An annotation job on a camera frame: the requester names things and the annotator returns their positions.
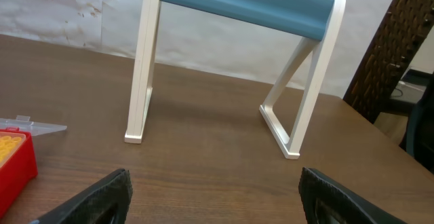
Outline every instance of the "brown woven panel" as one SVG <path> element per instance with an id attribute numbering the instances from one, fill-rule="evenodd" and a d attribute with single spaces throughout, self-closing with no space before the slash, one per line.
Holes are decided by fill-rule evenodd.
<path id="1" fill-rule="evenodd" d="M 392 0 L 344 96 L 374 123 L 434 23 L 434 0 Z"/>

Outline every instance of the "red container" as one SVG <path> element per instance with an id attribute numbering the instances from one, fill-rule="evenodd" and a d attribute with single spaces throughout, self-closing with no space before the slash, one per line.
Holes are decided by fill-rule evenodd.
<path id="1" fill-rule="evenodd" d="M 2 146 L 2 138 L 7 136 L 17 138 L 17 140 L 20 137 L 22 140 L 16 143 L 6 156 L 3 154 L 3 159 L 0 155 L 0 218 L 3 217 L 27 182 L 38 175 L 31 133 L 21 132 L 18 128 L 0 129 L 0 147 Z"/>

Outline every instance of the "white wall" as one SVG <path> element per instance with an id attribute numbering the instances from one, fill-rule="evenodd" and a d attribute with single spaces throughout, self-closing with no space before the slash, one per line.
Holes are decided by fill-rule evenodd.
<path id="1" fill-rule="evenodd" d="M 391 0 L 347 0 L 321 91 L 343 96 Z M 0 33 L 133 57 L 142 0 L 0 0 Z M 157 62 L 274 83 L 299 37 L 161 7 Z M 289 86 L 304 88 L 308 64 Z"/>
<path id="2" fill-rule="evenodd" d="M 431 29 L 428 37 L 422 43 L 410 63 L 410 68 L 430 74 L 434 73 L 434 29 Z"/>

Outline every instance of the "blue roller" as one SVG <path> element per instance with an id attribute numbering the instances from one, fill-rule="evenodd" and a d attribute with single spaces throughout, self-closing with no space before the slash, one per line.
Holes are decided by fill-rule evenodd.
<path id="1" fill-rule="evenodd" d="M 334 0 L 162 0 L 321 41 Z"/>

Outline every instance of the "wooden table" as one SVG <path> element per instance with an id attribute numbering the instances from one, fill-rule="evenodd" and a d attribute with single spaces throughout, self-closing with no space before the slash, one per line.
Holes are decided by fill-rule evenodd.
<path id="1" fill-rule="evenodd" d="M 434 221 L 434 177 L 341 99 L 321 95 L 299 160 L 258 111 L 271 85 L 158 64 L 141 145 L 123 143 L 133 60 L 0 35 L 0 117 L 66 132 L 34 139 L 39 175 L 3 223 L 28 223 L 117 168 L 127 223 L 306 223 L 298 181 L 317 168 L 409 223 Z M 276 105 L 286 128 L 302 92 Z"/>

